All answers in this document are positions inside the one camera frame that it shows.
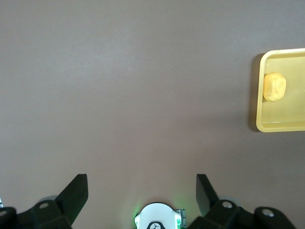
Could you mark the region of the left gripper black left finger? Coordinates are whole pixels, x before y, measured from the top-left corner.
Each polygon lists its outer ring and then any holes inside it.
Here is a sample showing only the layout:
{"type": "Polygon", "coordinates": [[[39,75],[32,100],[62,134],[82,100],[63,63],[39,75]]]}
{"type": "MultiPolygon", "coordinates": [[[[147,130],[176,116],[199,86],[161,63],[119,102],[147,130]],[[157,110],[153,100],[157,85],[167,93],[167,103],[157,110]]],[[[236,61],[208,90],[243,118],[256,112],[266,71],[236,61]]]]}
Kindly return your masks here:
{"type": "Polygon", "coordinates": [[[71,229],[88,200],[88,178],[78,174],[54,199],[37,203],[31,209],[35,229],[71,229]]]}

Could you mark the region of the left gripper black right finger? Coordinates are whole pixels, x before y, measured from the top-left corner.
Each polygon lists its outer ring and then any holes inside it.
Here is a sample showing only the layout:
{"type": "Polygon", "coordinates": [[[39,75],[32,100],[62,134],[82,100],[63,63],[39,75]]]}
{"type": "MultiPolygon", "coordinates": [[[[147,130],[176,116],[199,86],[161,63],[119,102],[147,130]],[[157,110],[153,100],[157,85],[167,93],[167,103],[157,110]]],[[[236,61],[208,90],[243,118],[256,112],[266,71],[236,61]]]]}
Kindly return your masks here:
{"type": "Polygon", "coordinates": [[[229,200],[219,199],[205,174],[196,176],[196,201],[201,216],[198,216],[188,228],[232,229],[234,227],[239,208],[229,200]]]}

